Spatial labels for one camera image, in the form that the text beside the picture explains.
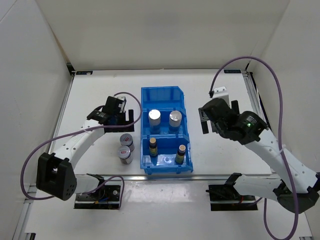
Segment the dark spice jar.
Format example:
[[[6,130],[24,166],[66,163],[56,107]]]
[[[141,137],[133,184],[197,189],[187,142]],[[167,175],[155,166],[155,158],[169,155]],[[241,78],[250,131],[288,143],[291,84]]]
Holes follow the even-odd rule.
[[[118,148],[117,155],[122,164],[128,165],[133,161],[131,150],[126,145],[122,145]]]
[[[135,150],[135,145],[134,145],[133,137],[131,134],[129,133],[122,134],[119,138],[119,141],[122,146],[129,147],[131,152]]]

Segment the yellow-label brown bottle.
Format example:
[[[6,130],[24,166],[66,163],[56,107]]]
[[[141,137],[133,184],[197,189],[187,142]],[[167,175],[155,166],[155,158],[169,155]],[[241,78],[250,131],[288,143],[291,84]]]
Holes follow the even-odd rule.
[[[157,140],[154,137],[149,139],[149,155],[151,157],[156,157],[158,155]]]
[[[175,163],[178,165],[182,165],[185,159],[185,154],[186,154],[186,146],[181,144],[177,149],[177,153],[175,156]]]

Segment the blue-white shaker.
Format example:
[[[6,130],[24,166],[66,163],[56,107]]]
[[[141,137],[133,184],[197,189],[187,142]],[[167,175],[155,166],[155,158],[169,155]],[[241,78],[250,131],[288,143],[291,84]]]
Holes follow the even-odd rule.
[[[161,112],[157,109],[152,109],[148,113],[149,127],[152,134],[160,133]]]
[[[174,110],[169,114],[169,130],[178,132],[182,121],[182,114],[178,110]]]

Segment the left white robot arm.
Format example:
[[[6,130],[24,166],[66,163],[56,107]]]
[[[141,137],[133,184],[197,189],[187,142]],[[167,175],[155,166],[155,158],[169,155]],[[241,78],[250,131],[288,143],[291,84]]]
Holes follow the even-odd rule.
[[[69,133],[69,140],[52,153],[42,153],[37,163],[36,187],[63,201],[73,194],[87,194],[100,200],[105,194],[104,178],[97,174],[76,175],[74,169],[85,154],[105,133],[134,131],[134,112],[125,111],[124,96],[109,96],[95,108],[79,131]]]

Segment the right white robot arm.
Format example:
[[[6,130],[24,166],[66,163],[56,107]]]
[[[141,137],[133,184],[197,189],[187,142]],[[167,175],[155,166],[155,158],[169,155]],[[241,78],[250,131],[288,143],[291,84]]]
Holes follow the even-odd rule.
[[[320,195],[320,175],[300,162],[279,141],[267,124],[254,112],[239,112],[238,102],[229,105],[214,98],[199,108],[199,114],[215,127],[222,138],[245,146],[258,155],[277,174],[277,178],[259,178],[233,173],[219,195],[236,200],[240,196],[257,196],[278,202],[286,210],[303,213],[313,207]]]

